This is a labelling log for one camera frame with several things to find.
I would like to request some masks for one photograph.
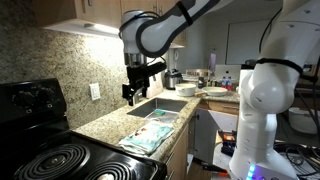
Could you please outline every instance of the robotic arm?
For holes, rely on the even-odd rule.
[[[162,62],[148,64],[146,57],[160,57],[193,21],[229,2],[182,0],[159,18],[142,11],[123,15],[120,34],[129,84],[123,84],[122,96],[130,105],[138,89],[146,95],[149,77],[166,68]],[[281,15],[260,60],[241,83],[237,147],[228,166],[232,179],[298,179],[291,164],[273,150],[276,114],[288,109],[294,100],[304,62],[320,39],[319,17],[319,0],[283,0]]]

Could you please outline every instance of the electrical outlet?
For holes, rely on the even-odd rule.
[[[92,101],[100,99],[99,83],[89,84]]]

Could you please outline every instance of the stainless steel sink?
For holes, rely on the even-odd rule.
[[[147,118],[150,120],[172,123],[186,104],[187,102],[185,101],[154,98],[142,106],[139,106],[136,109],[128,112],[127,114]],[[156,114],[154,113],[156,109],[162,110],[165,113],[163,115]]]

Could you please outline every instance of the granite countertop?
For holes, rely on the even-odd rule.
[[[197,109],[201,99],[238,102],[238,98],[233,94],[227,94],[224,97],[180,97],[175,94],[175,91],[164,90],[161,94],[157,95],[158,98],[187,101],[188,103],[180,111],[177,119],[173,122],[174,133],[166,139],[157,150],[150,156],[150,158],[164,162],[167,159],[171,149],[182,133],[184,127],[189,123],[189,120],[193,116]],[[151,120],[147,120],[142,117],[128,115],[127,113],[146,102],[149,99],[143,100],[135,106],[126,105],[118,110],[115,110],[105,116],[98,118],[88,124],[85,124],[73,131],[89,136],[91,138],[100,140],[105,143],[109,143],[117,146],[118,142],[128,136],[135,130],[139,129],[143,125],[147,124]]]

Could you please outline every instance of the dish towel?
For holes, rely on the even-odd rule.
[[[120,140],[119,145],[132,153],[150,155],[173,131],[172,125],[150,122]]]

